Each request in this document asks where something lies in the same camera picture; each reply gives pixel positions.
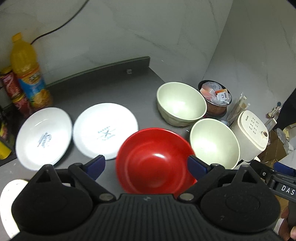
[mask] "backsplash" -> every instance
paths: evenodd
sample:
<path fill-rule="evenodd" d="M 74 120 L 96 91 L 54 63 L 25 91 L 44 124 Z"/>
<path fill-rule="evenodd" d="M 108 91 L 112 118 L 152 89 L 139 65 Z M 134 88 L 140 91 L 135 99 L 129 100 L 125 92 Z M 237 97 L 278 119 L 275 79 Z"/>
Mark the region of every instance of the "backsplash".
<path fill-rule="evenodd" d="M 84 0 L 6 0 L 0 6 L 0 67 L 11 36 L 32 41 L 66 22 Z M 46 83 L 91 68 L 150 56 L 164 81 L 197 87 L 223 31 L 232 0 L 90 0 L 65 27 L 34 43 Z M 0 104 L 9 103 L 0 91 Z"/>
<path fill-rule="evenodd" d="M 296 87 L 295 23 L 287 0 L 234 0 L 204 79 L 221 82 L 234 100 L 243 91 L 249 110 L 266 122 Z"/>

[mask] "white plate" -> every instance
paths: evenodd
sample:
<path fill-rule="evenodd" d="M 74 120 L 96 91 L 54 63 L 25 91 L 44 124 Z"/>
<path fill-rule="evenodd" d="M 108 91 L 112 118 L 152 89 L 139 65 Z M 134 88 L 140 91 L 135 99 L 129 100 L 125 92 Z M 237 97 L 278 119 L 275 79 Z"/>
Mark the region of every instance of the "white plate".
<path fill-rule="evenodd" d="M 4 187 L 0 196 L 0 217 L 10 238 L 20 232 L 11 214 L 11 206 L 27 183 L 25 180 L 13 180 Z"/>
<path fill-rule="evenodd" d="M 65 111 L 55 107 L 42 109 L 21 127 L 16 140 L 17 158 L 31 170 L 53 165 L 66 152 L 71 137 L 72 122 Z"/>
<path fill-rule="evenodd" d="M 101 103 L 89 107 L 77 118 L 73 140 L 85 156 L 104 155 L 108 160 L 115 158 L 124 141 L 138 130 L 137 120 L 129 109 Z"/>

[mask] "yellow container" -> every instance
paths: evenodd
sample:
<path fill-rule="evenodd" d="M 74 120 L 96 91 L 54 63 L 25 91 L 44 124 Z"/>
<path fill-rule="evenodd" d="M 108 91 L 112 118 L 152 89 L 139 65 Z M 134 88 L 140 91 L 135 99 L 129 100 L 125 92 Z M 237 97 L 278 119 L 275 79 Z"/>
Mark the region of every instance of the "yellow container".
<path fill-rule="evenodd" d="M 21 33 L 14 35 L 12 42 L 10 62 L 23 91 L 34 109 L 39 110 L 50 106 L 52 98 L 45 87 L 33 46 L 22 40 Z"/>
<path fill-rule="evenodd" d="M 0 142 L 0 160 L 7 158 L 10 153 L 11 153 L 11 150 L 2 142 Z"/>

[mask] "yellow bottle cap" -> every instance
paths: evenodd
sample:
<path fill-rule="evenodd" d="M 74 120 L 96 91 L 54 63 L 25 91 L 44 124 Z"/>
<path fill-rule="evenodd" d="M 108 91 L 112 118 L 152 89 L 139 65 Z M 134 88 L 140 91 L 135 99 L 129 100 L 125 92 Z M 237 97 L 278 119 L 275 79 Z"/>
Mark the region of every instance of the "yellow bottle cap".
<path fill-rule="evenodd" d="M 17 33 L 16 35 L 13 35 L 11 38 L 13 43 L 17 40 L 20 40 L 20 39 L 22 39 L 22 33 Z"/>
<path fill-rule="evenodd" d="M 18 95 L 17 97 L 13 98 L 11 101 L 12 103 L 18 103 L 22 98 L 25 97 L 25 93 Z"/>
<path fill-rule="evenodd" d="M 8 74 L 10 71 L 12 71 L 11 66 L 5 67 L 0 70 L 0 74 Z"/>

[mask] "rice cooker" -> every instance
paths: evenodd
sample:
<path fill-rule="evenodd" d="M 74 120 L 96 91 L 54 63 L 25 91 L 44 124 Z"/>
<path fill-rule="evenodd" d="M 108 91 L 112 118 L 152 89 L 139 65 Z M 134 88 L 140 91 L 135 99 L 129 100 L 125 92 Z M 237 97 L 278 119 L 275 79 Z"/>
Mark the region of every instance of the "rice cooker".
<path fill-rule="evenodd" d="M 239 142 L 242 160 L 251 161 L 265 150 L 268 142 L 268 130 L 251 111 L 245 110 L 240 113 L 230 129 Z"/>

